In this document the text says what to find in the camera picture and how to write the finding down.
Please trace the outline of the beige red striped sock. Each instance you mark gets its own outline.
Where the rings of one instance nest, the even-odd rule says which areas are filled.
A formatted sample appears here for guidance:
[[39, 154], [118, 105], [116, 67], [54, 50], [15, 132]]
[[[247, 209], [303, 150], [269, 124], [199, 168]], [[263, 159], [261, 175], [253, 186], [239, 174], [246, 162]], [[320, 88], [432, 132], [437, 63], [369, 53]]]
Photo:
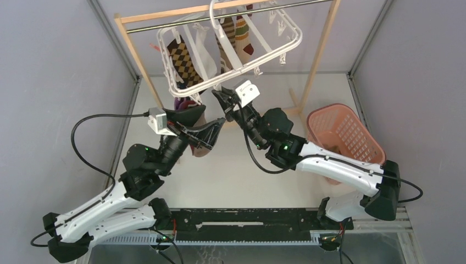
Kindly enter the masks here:
[[[205, 125], [207, 122], [206, 122], [206, 118], [205, 118], [205, 114], [203, 113], [200, 118], [198, 119], [198, 121], [196, 121], [196, 123], [193, 125], [194, 127], [200, 127], [200, 126], [203, 126]], [[190, 144], [190, 149], [191, 149], [191, 152], [192, 152], [192, 155], [194, 157], [198, 157], [198, 158], [201, 158], [201, 157], [204, 157], [205, 155], [209, 154], [210, 150], [202, 145], [199, 145], [199, 146], [195, 146], [193, 144]]]

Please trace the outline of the purple orange striped sock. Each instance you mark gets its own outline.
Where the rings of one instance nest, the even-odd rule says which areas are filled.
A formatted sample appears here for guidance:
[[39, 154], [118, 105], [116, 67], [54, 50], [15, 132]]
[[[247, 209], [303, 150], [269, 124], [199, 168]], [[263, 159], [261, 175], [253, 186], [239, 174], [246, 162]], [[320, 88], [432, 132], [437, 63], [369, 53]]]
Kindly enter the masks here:
[[182, 98], [176, 97], [174, 99], [174, 110], [175, 111], [182, 111], [182, 110], [188, 109], [190, 107], [195, 107], [195, 106], [198, 106], [198, 103], [190, 97], [182, 97]]

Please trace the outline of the white plastic clip hanger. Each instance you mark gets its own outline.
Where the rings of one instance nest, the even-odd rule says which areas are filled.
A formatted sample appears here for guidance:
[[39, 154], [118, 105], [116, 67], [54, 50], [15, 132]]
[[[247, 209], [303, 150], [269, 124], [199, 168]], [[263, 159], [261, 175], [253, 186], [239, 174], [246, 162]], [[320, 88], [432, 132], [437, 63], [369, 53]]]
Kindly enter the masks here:
[[[286, 53], [303, 39], [302, 30], [273, 1], [262, 2], [258, 9], [252, 3], [216, 10], [211, 1], [208, 10], [193, 12], [158, 30], [164, 74], [169, 92], [175, 98], [189, 97], [200, 103], [200, 94], [219, 89], [230, 79], [253, 71], [274, 59], [286, 62]], [[267, 12], [269, 29], [276, 31], [277, 47], [271, 46], [251, 19], [252, 14]]]

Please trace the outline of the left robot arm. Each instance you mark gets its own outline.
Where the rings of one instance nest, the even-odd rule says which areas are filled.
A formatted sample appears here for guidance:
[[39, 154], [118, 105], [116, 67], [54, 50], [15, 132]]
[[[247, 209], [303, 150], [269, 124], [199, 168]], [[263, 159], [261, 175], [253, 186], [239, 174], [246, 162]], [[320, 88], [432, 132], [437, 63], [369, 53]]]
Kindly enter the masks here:
[[109, 188], [68, 213], [46, 214], [43, 225], [51, 237], [49, 253], [67, 263], [109, 238], [141, 228], [169, 227], [172, 215], [163, 199], [155, 198], [127, 213], [121, 210], [158, 190], [189, 146], [214, 147], [225, 119], [198, 125], [205, 109], [204, 105], [181, 111], [154, 107], [144, 112], [148, 125], [160, 136], [159, 147], [132, 145], [123, 160], [125, 172], [112, 179]]

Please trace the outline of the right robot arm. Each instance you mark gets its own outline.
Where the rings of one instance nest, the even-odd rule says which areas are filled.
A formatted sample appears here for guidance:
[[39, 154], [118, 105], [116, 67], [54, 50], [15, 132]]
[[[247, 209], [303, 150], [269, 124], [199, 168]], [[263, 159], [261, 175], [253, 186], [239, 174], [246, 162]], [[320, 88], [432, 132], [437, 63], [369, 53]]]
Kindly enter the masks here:
[[347, 184], [355, 189], [339, 197], [322, 199], [318, 223], [325, 229], [338, 222], [366, 213], [383, 221], [396, 219], [400, 176], [397, 165], [366, 163], [326, 150], [291, 133], [293, 122], [281, 108], [271, 108], [260, 115], [253, 107], [257, 88], [247, 85], [237, 90], [222, 87], [212, 90], [226, 119], [236, 122], [245, 138], [254, 164], [269, 174], [289, 170], [314, 173]]

